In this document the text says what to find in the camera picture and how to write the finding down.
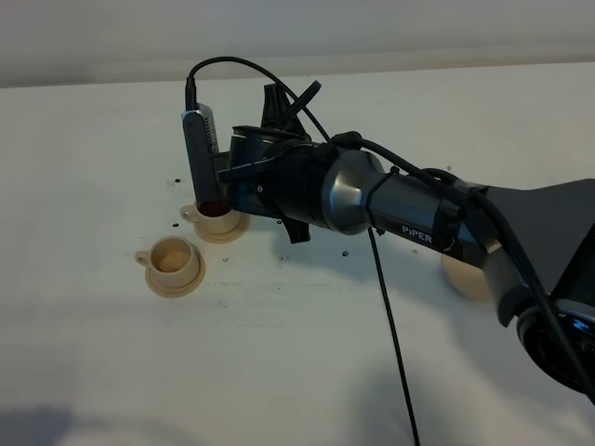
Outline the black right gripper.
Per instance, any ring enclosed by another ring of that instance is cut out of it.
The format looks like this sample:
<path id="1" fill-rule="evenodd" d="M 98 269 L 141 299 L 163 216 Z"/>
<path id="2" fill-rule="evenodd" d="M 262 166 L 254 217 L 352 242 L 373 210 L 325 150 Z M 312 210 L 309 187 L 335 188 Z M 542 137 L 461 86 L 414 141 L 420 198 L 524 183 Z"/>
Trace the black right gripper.
<path id="1" fill-rule="evenodd" d="M 218 172 L 233 209 L 280 220 L 291 243 L 309 241 L 311 225 L 327 227 L 324 178 L 339 148 L 312 141 L 298 119 L 321 87 L 311 84 L 291 103 L 279 85 L 267 85 L 261 126 L 233 128 L 228 166 Z"/>

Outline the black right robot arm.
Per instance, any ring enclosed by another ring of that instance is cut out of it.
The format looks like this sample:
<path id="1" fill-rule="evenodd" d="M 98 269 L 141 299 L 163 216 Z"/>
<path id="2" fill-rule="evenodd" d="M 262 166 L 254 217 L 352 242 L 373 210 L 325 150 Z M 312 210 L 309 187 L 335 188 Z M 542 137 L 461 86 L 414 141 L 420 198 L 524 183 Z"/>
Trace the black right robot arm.
<path id="1" fill-rule="evenodd" d="M 324 143 L 290 133 L 298 108 L 237 126 L 218 182 L 233 207 L 287 222 L 292 242 L 316 225 L 378 230 L 478 268 L 503 325 L 531 360 L 594 393 L 594 183 L 515 190 L 419 168 L 356 132 Z"/>

